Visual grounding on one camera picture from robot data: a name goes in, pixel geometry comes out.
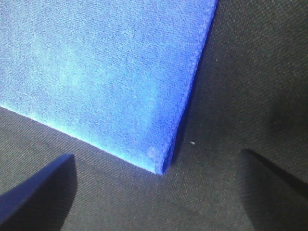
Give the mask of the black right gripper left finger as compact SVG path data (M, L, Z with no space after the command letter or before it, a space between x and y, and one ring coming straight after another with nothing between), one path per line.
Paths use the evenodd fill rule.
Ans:
M77 193L74 155L64 154L0 196L2 231L59 231Z

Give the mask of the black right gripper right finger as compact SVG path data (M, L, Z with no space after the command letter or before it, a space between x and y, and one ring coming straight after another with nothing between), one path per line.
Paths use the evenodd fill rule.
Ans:
M308 184L253 150L240 152L237 188L254 230L308 229Z

